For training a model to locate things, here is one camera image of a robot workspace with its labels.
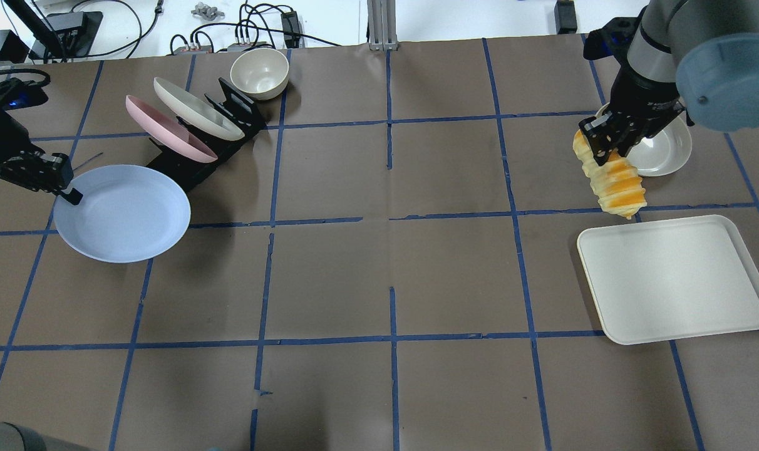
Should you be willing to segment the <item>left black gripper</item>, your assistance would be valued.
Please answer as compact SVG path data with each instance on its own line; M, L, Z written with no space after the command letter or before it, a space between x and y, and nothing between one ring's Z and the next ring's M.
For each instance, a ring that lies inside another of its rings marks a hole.
M70 205L79 205L83 194L70 186L73 177L70 158L61 152L23 152L0 165L1 180L33 192L50 192Z

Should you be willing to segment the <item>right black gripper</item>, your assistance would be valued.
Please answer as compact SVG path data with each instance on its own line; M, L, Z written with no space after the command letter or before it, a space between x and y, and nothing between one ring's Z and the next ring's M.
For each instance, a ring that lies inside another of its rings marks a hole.
M594 161L602 167L614 153L626 158L642 139L655 137L684 111L685 106L677 103L657 117L643 118L604 106L600 114L583 120L583 137Z

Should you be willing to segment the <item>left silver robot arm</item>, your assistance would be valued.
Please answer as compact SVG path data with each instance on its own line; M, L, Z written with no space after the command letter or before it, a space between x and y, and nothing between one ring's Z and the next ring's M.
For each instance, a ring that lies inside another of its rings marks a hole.
M27 190L50 192L79 205L82 192L71 188L74 172L67 154L48 154L0 105L0 179Z

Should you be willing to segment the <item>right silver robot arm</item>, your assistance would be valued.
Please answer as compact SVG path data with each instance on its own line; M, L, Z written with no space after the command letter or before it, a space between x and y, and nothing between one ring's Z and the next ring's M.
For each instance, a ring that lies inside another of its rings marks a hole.
M651 1L584 43L620 69L600 117L578 127L597 165L625 157L681 113L719 132L759 127L759 1Z

